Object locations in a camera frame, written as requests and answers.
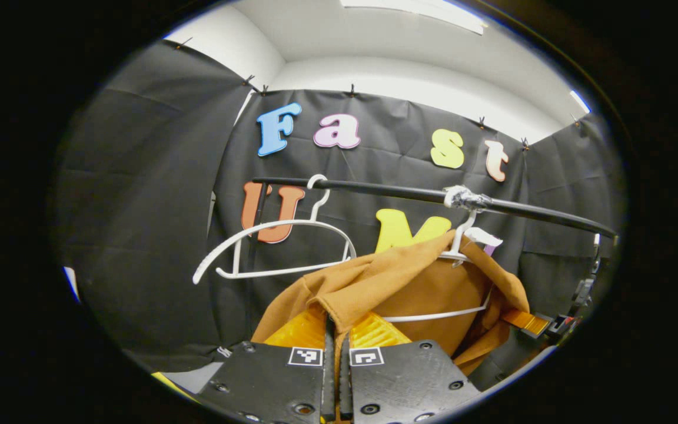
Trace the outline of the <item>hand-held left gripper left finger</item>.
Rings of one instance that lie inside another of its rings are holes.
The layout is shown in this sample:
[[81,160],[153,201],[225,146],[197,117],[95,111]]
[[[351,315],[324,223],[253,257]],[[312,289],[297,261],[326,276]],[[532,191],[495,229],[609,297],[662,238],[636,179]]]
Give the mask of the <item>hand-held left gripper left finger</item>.
[[236,423],[332,422],[335,337],[322,306],[270,306],[197,398]]

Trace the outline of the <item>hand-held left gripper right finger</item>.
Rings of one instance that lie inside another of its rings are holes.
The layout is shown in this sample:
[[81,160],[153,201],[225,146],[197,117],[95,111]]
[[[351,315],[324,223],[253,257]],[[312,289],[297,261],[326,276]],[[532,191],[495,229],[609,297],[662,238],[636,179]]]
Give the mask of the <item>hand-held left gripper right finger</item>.
[[481,392],[433,340],[409,340],[374,313],[341,346],[339,411],[352,423],[423,423]]

